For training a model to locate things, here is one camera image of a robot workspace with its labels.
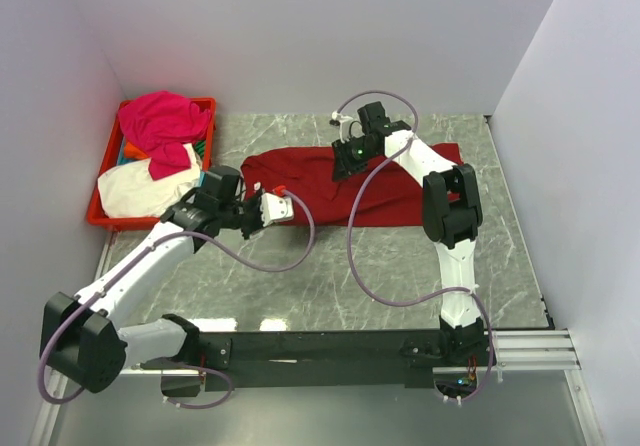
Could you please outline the dark red t shirt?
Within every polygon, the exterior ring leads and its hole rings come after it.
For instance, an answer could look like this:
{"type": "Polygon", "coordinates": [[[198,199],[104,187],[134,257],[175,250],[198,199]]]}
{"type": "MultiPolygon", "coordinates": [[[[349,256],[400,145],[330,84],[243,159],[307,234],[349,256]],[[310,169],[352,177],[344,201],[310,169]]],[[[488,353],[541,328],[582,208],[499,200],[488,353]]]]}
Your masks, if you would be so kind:
{"type": "MultiPolygon", "coordinates": [[[[332,180],[334,154],[330,147],[287,147],[246,158],[241,172],[246,196],[261,185],[271,192],[280,186],[308,207],[317,226],[345,226],[356,195],[381,157],[363,174],[332,180]]],[[[355,216],[356,227],[406,227],[422,224],[422,186],[398,164],[385,166],[367,186],[355,216]]]]}

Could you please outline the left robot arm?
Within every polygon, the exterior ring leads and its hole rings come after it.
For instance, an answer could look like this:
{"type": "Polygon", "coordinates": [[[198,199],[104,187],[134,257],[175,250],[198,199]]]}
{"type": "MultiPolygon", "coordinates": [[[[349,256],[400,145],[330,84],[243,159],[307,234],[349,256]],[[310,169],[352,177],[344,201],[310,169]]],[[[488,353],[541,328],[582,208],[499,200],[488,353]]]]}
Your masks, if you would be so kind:
{"type": "Polygon", "coordinates": [[[48,391],[46,371],[66,376],[80,391],[99,393],[139,363],[167,358],[186,368],[197,361],[200,331],[186,319],[167,315],[132,327],[125,322],[170,269],[215,243],[221,231],[237,230],[250,238],[291,219],[290,197],[256,186],[241,199],[242,181],[234,168],[210,168],[200,185],[171,204],[144,240],[105,275],[73,295],[58,292],[47,301],[37,373],[45,401],[67,401],[48,391]]]}

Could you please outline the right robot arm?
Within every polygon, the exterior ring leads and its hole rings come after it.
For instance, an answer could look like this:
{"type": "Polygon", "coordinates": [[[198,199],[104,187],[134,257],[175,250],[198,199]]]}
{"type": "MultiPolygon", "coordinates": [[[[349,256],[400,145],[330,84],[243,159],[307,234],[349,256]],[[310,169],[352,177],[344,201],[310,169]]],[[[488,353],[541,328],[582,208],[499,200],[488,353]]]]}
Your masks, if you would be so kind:
{"type": "Polygon", "coordinates": [[[490,347],[488,315],[476,293],[474,254],[483,212],[474,168],[445,159],[416,136],[417,127],[392,121],[383,105],[369,103],[356,117],[336,110],[331,124],[340,129],[332,144],[332,179],[364,173],[369,162],[395,163],[421,187],[422,227],[436,247],[441,309],[435,341],[418,353],[444,364],[460,365],[490,347]]]}

